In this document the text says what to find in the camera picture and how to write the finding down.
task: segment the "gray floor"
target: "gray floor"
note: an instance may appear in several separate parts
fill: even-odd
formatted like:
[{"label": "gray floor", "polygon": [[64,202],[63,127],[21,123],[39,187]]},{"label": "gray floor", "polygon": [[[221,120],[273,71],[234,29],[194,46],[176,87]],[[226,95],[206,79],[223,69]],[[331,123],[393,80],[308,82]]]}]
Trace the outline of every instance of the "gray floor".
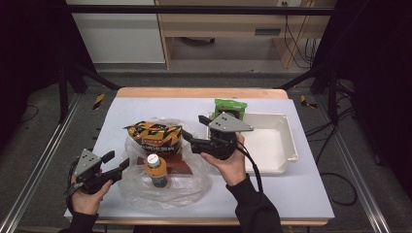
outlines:
[{"label": "gray floor", "polygon": [[[100,68],[102,76],[114,83],[127,86],[271,87],[285,83],[304,72],[305,69],[295,66],[289,70],[281,68],[279,57],[274,51],[273,44],[265,39],[252,41],[220,39],[214,45],[177,41],[169,70],[151,65],[126,65],[121,70],[115,70],[115,66],[100,66]],[[68,220],[63,217],[65,203],[62,193],[66,188],[69,164],[82,149],[93,148],[99,128],[103,125],[105,114],[116,94],[115,91],[88,78],[86,81],[89,85],[86,94],[75,95],[70,91],[71,99],[80,97],[78,110],[58,142],[53,158],[50,159],[41,182],[25,207],[25,212],[20,216],[16,232],[56,232],[57,229],[68,225]],[[304,130],[327,122],[322,108],[312,109],[300,104],[301,95],[305,95],[309,103],[317,103],[319,106],[325,103],[326,98],[323,95],[311,95],[308,89],[311,82],[308,80],[300,83],[288,91],[288,95],[295,102]],[[106,96],[99,110],[93,110],[96,96],[100,93],[105,93]],[[32,94],[28,104],[38,109],[37,115],[36,108],[28,107],[22,120],[29,120],[18,126],[12,140],[1,151],[1,219],[7,216],[15,204],[58,126],[59,102],[56,85]],[[351,107],[347,99],[341,100],[339,104],[341,106],[339,111]],[[325,142],[317,140],[327,137],[329,131],[330,128],[327,128],[308,137],[315,158]],[[345,178],[351,178],[351,172],[347,170],[342,159],[342,149],[337,146],[337,138],[340,136],[391,231],[412,232],[411,200],[400,188],[391,169],[375,164],[373,153],[361,126],[352,116],[346,116],[339,121],[338,134],[328,142],[320,159],[320,172],[334,172]],[[351,187],[343,180],[331,176],[324,176],[323,180],[331,199],[350,202],[354,198]],[[350,207],[332,202],[335,218],[325,226],[312,227],[311,231],[375,232],[367,214],[367,204],[361,200],[359,199]],[[109,232],[117,231],[131,232],[131,227],[109,226]],[[306,232],[306,228],[293,227],[292,231]]]}]

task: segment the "wooden table edge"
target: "wooden table edge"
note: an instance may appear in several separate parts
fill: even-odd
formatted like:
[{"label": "wooden table edge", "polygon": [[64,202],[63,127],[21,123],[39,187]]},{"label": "wooden table edge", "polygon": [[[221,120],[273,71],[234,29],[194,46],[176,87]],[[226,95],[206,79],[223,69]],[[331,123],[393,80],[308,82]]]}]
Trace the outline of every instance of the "wooden table edge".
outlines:
[{"label": "wooden table edge", "polygon": [[273,88],[211,88],[211,87],[123,87],[117,98],[259,98],[288,99],[283,89]]},{"label": "wooden table edge", "polygon": [[[323,226],[328,218],[281,219],[282,225]],[[119,225],[239,225],[237,218],[110,218],[100,217],[96,223]]]}]

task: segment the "black pole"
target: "black pole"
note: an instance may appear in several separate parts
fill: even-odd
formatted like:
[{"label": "black pole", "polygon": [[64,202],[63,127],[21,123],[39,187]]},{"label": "black pole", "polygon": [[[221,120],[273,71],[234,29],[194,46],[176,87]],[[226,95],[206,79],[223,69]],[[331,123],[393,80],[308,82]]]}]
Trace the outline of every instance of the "black pole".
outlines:
[{"label": "black pole", "polygon": [[301,82],[303,82],[303,81],[305,81],[309,78],[316,77],[321,71],[324,70],[324,68],[325,68],[324,63],[319,64],[317,67],[314,67],[314,68],[308,70],[307,72],[299,75],[297,78],[294,78],[293,80],[291,80],[287,83],[284,83],[283,85],[276,86],[276,87],[273,87],[273,88],[274,89],[288,90],[288,89],[294,87],[295,85],[297,85],[297,84],[299,84],[299,83],[301,83]]},{"label": "black pole", "polygon": [[87,75],[88,77],[94,79],[95,81],[98,81],[99,83],[102,83],[103,85],[109,87],[112,90],[118,90],[122,88],[123,86],[116,85],[114,83],[111,83],[107,80],[105,80],[103,77],[99,76],[98,74],[94,73],[93,71],[88,70],[87,68],[77,64],[77,63],[72,63],[72,67],[77,70],[78,72]]},{"label": "black pole", "polygon": [[146,6],[146,5],[47,5],[47,9],[87,14],[196,14],[196,15],[272,15],[331,16],[334,8],[243,7],[243,6]]}]

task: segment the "cabinet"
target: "cabinet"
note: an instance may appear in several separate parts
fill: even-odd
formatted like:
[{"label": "cabinet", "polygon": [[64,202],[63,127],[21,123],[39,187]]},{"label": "cabinet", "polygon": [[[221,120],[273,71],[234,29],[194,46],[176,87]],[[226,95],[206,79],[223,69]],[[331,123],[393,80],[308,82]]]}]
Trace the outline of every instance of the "cabinet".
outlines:
[{"label": "cabinet", "polygon": [[[153,5],[151,0],[67,0],[71,5]],[[93,63],[164,63],[155,14],[73,14]]]},{"label": "cabinet", "polygon": [[[299,7],[333,7],[335,2],[302,0]],[[155,3],[164,6],[278,6],[278,0],[155,0]],[[289,16],[289,33],[286,31],[285,16],[159,14],[157,17],[167,67],[170,67],[172,62],[173,41],[177,37],[259,36],[273,38],[283,66],[289,68],[292,56],[297,51],[293,39],[299,41],[302,38],[322,38],[329,19],[323,16]]]}]

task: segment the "table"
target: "table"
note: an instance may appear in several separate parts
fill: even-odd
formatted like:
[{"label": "table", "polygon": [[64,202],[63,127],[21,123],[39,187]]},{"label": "table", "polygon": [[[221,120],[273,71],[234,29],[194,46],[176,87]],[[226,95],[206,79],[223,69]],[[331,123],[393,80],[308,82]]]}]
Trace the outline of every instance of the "table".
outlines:
[{"label": "table", "polygon": [[[179,118],[200,137],[206,126],[197,116],[214,110],[215,98],[236,98],[248,103],[247,113],[286,114],[299,159],[284,174],[262,177],[265,194],[277,207],[282,224],[324,225],[334,214],[328,201],[313,155],[305,138],[293,101],[284,90],[260,88],[156,88],[125,87],[119,90],[97,139],[93,152],[99,156],[116,152],[120,162],[124,152],[126,125],[150,117]],[[103,171],[119,162],[103,164]],[[98,223],[236,225],[236,201],[225,189],[220,175],[211,174],[211,190],[198,202],[172,210],[137,210],[128,205],[115,184],[104,197]],[[251,178],[257,187],[255,177]]]}]

